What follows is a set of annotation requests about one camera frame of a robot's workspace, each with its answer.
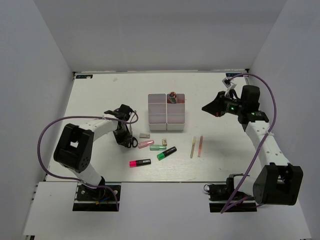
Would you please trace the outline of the black handled scissors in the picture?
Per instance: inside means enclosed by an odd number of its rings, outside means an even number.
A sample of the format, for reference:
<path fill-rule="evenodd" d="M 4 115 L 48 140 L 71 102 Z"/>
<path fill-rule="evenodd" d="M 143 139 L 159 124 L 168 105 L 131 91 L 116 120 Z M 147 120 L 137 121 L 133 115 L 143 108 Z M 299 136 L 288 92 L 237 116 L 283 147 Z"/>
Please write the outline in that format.
<path fill-rule="evenodd" d="M 127 139 L 125 146 L 127 148 L 136 148 L 138 146 L 138 140 L 134 136 L 131 136 Z"/>

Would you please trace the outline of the pink transparent highlighter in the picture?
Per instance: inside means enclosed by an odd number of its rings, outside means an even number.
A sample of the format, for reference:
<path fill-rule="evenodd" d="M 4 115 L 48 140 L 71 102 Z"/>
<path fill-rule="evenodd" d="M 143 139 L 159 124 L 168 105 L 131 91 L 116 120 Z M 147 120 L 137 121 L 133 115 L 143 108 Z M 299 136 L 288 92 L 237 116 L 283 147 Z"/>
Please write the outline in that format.
<path fill-rule="evenodd" d="M 138 145 L 137 145 L 137 147 L 139 148 L 139 149 L 142 149 L 142 148 L 146 148 L 146 147 L 148 147 L 148 146 L 151 146 L 151 145 L 153 145 L 155 142 L 153 141 L 153 140 L 146 140 L 146 141 L 142 141 L 142 142 L 139 142 L 138 143 Z"/>

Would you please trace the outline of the green transparent highlighter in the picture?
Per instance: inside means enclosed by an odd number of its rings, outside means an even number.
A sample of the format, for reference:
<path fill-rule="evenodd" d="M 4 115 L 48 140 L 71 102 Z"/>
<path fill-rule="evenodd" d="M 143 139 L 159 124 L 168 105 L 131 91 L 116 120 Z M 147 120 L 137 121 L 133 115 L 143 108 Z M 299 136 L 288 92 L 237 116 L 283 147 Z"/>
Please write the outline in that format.
<path fill-rule="evenodd" d="M 149 146 L 151 151 L 165 151 L 167 147 L 165 145 L 152 144 Z"/>

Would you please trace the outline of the yellow thin pen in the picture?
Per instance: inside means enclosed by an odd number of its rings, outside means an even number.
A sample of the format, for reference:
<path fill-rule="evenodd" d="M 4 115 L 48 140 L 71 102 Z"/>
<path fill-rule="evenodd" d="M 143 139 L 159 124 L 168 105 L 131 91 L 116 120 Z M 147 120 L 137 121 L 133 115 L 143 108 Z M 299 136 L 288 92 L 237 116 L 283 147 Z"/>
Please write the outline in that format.
<path fill-rule="evenodd" d="M 191 150 L 190 150 L 190 158 L 192 159 L 194 156 L 194 151 L 195 151 L 195 145 L 196 145 L 197 137 L 194 136 L 192 139 L 192 145 L 191 145 Z"/>

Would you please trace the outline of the pink glue stick tube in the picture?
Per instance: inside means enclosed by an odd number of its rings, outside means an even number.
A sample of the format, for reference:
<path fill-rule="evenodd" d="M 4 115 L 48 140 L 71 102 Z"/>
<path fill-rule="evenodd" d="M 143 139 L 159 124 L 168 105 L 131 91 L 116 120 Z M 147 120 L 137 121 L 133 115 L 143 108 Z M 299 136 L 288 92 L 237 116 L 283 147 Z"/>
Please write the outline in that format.
<path fill-rule="evenodd" d="M 178 102 L 177 93 L 172 91 L 167 94 L 167 102 L 170 104 L 176 104 Z"/>

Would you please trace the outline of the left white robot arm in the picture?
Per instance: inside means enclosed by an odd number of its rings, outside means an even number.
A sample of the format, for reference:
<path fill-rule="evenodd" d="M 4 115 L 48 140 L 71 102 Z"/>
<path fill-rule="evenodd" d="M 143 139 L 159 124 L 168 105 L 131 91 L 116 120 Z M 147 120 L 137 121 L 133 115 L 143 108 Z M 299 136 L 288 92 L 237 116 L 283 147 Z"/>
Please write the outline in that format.
<path fill-rule="evenodd" d="M 116 143 L 125 148 L 135 148 L 132 128 L 129 120 L 136 112 L 122 104 L 116 110 L 107 110 L 102 117 L 81 125 L 68 123 L 63 128 L 53 159 L 69 169 L 78 181 L 88 188 L 88 193 L 99 200 L 105 196 L 104 178 L 91 165 L 93 145 L 96 140 L 113 133 Z"/>

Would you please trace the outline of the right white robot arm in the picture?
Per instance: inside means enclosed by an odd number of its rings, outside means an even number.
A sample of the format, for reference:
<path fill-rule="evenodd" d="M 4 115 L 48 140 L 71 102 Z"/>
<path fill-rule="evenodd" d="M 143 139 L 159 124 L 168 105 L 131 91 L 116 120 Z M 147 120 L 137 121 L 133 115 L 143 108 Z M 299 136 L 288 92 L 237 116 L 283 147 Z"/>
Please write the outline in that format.
<path fill-rule="evenodd" d="M 259 99 L 259 87 L 246 85 L 240 97 L 237 97 L 234 89 L 220 91 L 212 102 L 202 107 L 202 111 L 215 117 L 225 114 L 237 116 L 256 150 L 254 158 L 261 165 L 257 177 L 251 177 L 248 171 L 231 174 L 222 193 L 229 197 L 229 201 L 244 194 L 253 197 L 259 205 L 293 206 L 298 199 L 303 170 L 300 166 L 292 165 L 280 150 L 270 132 L 272 126 L 267 115 L 259 110 Z"/>

